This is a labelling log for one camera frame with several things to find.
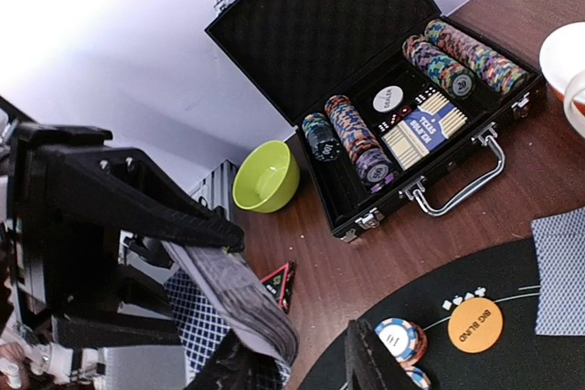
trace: white wall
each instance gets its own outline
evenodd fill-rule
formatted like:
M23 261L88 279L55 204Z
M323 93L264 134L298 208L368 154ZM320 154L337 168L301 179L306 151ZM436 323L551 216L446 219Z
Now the white wall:
M215 2L0 0L0 95L45 123L110 129L190 189L292 133L205 35Z

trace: checkered cloth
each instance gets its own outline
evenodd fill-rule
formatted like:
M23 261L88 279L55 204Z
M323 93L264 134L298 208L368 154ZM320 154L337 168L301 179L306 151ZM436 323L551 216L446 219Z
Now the checkered cloth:
M537 335L585 335L585 208L532 222L540 272Z
M221 344L229 331L229 326L184 271L179 270L171 276L165 282L165 290L186 357L195 374L198 374ZM273 369L262 369L255 375L255 382L249 382L249 389L283 388L290 379L291 368L279 361L276 365L278 373Z

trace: open case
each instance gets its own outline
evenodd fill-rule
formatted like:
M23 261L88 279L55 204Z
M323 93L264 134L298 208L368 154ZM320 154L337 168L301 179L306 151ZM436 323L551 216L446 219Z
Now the open case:
M297 130L332 233L346 242L408 201L418 202L429 215L444 215L502 173L505 155L496 130L526 117L531 101L545 96L541 75L472 29L441 17L433 0L237 0L206 30L291 125L300 127L309 113L324 113L327 99L343 94L379 135L379 124L390 114L372 108L379 91L399 85L402 104L407 104L429 86L439 89L402 54L405 39L424 34L426 25L439 17L515 62L528 78L504 96L475 78L469 98L452 100L467 117L465 125L374 194L360 182L345 151L335 161L317 161L303 130ZM380 144L394 159L387 145ZM494 152L495 169L445 206L431 207L425 188L481 146Z

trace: poker mat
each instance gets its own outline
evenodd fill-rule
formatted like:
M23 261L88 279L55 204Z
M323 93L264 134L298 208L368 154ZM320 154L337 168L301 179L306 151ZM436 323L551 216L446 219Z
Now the poker mat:
M379 302L362 318L376 327L389 317L417 323L429 347L417 363L434 390L585 388L585 337L536 336L539 296L532 239L459 258L412 281ZM504 331L483 353L464 353L447 333L450 315L465 296L484 295L504 314ZM445 301L452 307L443 308ZM325 350L301 384L306 390L345 390L342 333Z

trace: yellow-green plastic bowl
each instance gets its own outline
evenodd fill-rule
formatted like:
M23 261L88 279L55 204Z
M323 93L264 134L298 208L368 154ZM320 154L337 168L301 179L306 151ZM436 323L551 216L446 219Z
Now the yellow-green plastic bowl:
M244 210L276 212L293 198L299 175L299 164L286 143L266 142L239 168L232 191L234 202Z

